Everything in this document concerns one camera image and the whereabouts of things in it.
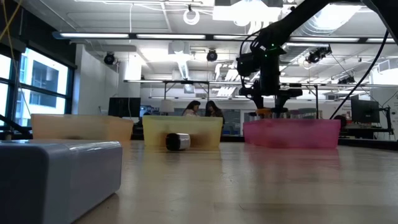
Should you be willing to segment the ceiling light strip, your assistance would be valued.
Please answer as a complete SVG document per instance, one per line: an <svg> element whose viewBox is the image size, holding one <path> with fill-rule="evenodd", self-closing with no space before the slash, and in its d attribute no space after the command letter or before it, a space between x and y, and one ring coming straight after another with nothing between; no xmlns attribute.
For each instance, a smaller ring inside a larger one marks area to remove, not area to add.
<svg viewBox="0 0 398 224"><path fill-rule="evenodd" d="M248 35L214 35L213 39L214 40L225 40L225 41L252 41L256 38L257 36L248 36Z"/></svg>
<svg viewBox="0 0 398 224"><path fill-rule="evenodd" d="M205 39L205 35L192 35L192 34L137 34L138 39Z"/></svg>
<svg viewBox="0 0 398 224"><path fill-rule="evenodd" d="M65 39L128 39L128 34L114 33L57 33L58 37Z"/></svg>
<svg viewBox="0 0 398 224"><path fill-rule="evenodd" d="M352 37L291 37L290 42L328 42L328 43L338 43L338 42L357 42L359 38Z"/></svg>

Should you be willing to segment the black computer monitor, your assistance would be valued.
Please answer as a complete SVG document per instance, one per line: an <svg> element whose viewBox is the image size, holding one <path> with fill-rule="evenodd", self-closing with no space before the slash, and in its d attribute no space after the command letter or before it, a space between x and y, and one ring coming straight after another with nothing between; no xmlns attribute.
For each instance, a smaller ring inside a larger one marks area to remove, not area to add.
<svg viewBox="0 0 398 224"><path fill-rule="evenodd" d="M137 118L140 117L140 110L140 98L112 97L109 99L109 116L115 116L120 118Z"/></svg>
<svg viewBox="0 0 398 224"><path fill-rule="evenodd" d="M352 120L357 123L379 123L379 103L376 101L351 100Z"/></svg>

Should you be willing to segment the orange translucent plastic bin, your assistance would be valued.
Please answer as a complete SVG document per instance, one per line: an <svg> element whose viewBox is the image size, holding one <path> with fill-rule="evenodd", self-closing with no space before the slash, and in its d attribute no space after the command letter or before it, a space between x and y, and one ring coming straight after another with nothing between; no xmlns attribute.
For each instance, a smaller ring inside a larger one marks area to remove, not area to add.
<svg viewBox="0 0 398 224"><path fill-rule="evenodd" d="M129 141L134 122L114 116L33 114L34 139Z"/></svg>

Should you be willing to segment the black-capped yellow sand hourglass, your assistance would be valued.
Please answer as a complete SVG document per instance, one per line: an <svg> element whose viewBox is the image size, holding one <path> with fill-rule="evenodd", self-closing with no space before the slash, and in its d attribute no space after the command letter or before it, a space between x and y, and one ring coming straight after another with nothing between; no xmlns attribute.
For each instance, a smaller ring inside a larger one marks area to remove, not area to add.
<svg viewBox="0 0 398 224"><path fill-rule="evenodd" d="M286 119L289 118L289 110L287 108L272 108L272 119Z"/></svg>

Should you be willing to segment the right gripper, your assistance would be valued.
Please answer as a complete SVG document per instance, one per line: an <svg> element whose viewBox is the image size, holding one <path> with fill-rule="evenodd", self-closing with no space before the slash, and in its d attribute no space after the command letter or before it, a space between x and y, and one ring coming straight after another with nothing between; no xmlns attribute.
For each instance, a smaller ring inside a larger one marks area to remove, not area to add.
<svg viewBox="0 0 398 224"><path fill-rule="evenodd" d="M262 96L276 96L274 108L285 108L285 103L290 97L302 96L301 89L280 89L279 56L277 54L253 53L260 62L259 79L251 87L246 87L241 76L242 87L239 90L241 96L251 96L257 109L264 109Z"/></svg>

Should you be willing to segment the white lampshade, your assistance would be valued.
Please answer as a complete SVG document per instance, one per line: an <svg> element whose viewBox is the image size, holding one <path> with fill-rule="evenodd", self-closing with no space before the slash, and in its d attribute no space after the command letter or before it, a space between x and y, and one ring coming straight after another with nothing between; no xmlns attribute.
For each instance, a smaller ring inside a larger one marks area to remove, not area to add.
<svg viewBox="0 0 398 224"><path fill-rule="evenodd" d="M161 113L173 113L174 112L174 102L172 100L163 99L160 102L159 111Z"/></svg>

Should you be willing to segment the black metal shelf frame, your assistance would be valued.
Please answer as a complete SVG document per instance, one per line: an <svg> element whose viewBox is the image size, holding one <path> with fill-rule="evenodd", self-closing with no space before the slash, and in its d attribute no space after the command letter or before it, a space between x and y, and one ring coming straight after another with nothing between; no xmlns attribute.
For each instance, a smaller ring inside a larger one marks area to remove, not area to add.
<svg viewBox="0 0 398 224"><path fill-rule="evenodd" d="M201 84L207 84L207 85L208 85L207 91L210 90L210 84L209 84L209 82L204 82L204 81L190 81L190 80L180 80L179 82L178 82L178 81L164 81L164 99L166 99L167 92L168 92L171 88L173 88L173 86L174 86L175 84L177 84L177 83L179 83L179 84L184 84L184 85L192 85L192 84L199 84L199 85L201 85ZM160 114L161 114L161 115L168 116L170 113L160 113Z"/></svg>

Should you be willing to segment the yellow translucent plastic bin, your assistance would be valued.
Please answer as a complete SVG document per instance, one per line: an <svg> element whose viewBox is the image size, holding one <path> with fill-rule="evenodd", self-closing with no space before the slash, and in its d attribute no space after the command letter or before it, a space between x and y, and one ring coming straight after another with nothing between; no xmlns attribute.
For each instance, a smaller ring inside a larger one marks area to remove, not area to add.
<svg viewBox="0 0 398 224"><path fill-rule="evenodd" d="M190 147L217 148L223 128L219 117L146 115L142 123L148 147L165 147L166 135L177 133L190 136Z"/></svg>

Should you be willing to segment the pink translucent plastic bin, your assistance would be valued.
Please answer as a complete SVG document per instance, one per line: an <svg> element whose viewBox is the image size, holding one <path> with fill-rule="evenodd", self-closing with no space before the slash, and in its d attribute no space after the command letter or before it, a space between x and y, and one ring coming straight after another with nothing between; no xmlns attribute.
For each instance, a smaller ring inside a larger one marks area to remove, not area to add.
<svg viewBox="0 0 398 224"><path fill-rule="evenodd" d="M246 143L273 149L334 149L341 122L337 119L260 119L243 123Z"/></svg>

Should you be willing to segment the lavender wall charger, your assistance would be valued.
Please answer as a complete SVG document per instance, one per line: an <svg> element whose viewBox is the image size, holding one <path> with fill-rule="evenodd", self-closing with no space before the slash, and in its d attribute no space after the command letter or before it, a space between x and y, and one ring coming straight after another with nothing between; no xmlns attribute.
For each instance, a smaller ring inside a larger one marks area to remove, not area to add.
<svg viewBox="0 0 398 224"><path fill-rule="evenodd" d="M0 224L71 224L121 186L117 141L0 141Z"/></svg>

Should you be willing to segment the large window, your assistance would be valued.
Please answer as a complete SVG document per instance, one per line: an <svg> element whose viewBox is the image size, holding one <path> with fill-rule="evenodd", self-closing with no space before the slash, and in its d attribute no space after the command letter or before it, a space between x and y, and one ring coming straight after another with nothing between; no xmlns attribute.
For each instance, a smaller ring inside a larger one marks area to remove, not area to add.
<svg viewBox="0 0 398 224"><path fill-rule="evenodd" d="M8 103L14 96L11 86L0 82L0 115L15 110L14 121L30 126L32 114L64 114L70 69L51 58L26 48L21 54L19 83L15 105Z"/></svg>

